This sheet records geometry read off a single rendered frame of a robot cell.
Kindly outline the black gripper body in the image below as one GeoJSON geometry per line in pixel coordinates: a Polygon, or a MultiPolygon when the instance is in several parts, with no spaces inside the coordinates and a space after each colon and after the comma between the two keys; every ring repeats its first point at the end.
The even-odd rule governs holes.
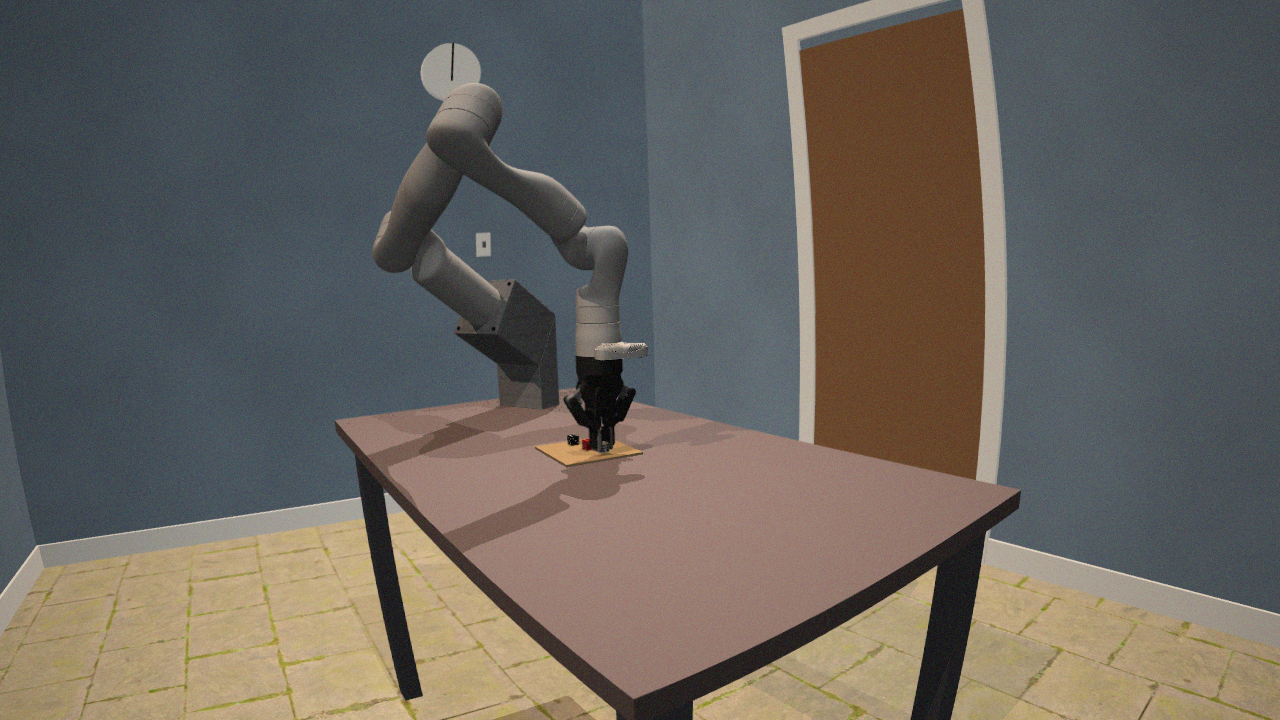
{"type": "Polygon", "coordinates": [[[588,407],[595,409],[595,389],[603,389],[603,407],[609,407],[608,388],[614,386],[617,396],[623,388],[621,373],[623,372],[622,359],[596,360],[595,357],[576,356],[576,373],[579,375],[580,393],[588,407]],[[602,378],[600,378],[602,377],[602,378]]]}

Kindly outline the tan square mat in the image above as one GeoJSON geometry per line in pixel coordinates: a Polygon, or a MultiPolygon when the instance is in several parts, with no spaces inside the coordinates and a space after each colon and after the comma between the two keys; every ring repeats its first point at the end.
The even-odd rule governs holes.
{"type": "Polygon", "coordinates": [[[599,454],[593,450],[582,448],[582,439],[579,439],[579,445],[568,445],[567,442],[554,443],[554,445],[541,445],[535,446],[538,451],[552,457],[557,462],[564,465],[564,468],[577,466],[589,462],[602,462],[607,460],[630,457],[636,455],[643,455],[643,451],[623,445],[614,439],[613,448],[609,452],[599,454]]]}

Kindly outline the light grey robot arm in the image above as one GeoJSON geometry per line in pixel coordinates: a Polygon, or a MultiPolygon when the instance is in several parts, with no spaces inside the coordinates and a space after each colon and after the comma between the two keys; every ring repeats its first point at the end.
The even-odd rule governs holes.
{"type": "Polygon", "coordinates": [[[431,231],[465,174],[524,211],[571,266],[594,270],[590,284],[576,292],[576,356],[646,357],[648,346],[622,342],[620,329],[620,290],[628,259],[625,234],[614,225],[585,227],[585,209],[561,183],[500,161],[489,145],[502,111],[500,97],[486,85],[462,85],[445,97],[428,128],[428,143],[383,218],[374,261],[390,273],[411,266],[413,281],[460,316],[474,325],[489,322],[500,293],[431,231]]]}

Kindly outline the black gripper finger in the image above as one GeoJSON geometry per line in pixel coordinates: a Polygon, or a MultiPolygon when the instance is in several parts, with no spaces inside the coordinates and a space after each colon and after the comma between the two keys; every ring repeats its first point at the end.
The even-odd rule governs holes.
{"type": "Polygon", "coordinates": [[[603,414],[603,389],[595,389],[595,409],[588,407],[585,405],[585,411],[582,409],[580,386],[573,395],[564,396],[563,401],[573,415],[573,419],[580,427],[586,427],[589,429],[589,445],[593,451],[602,452],[602,414],[603,414]]]}
{"type": "Polygon", "coordinates": [[[616,400],[617,388],[614,386],[609,386],[608,388],[609,407],[603,407],[602,441],[609,443],[609,450],[613,448],[614,445],[614,425],[618,421],[625,421],[625,416],[628,413],[628,407],[632,404],[635,395],[636,389],[628,388],[623,384],[623,388],[620,391],[620,397],[616,400]]]}

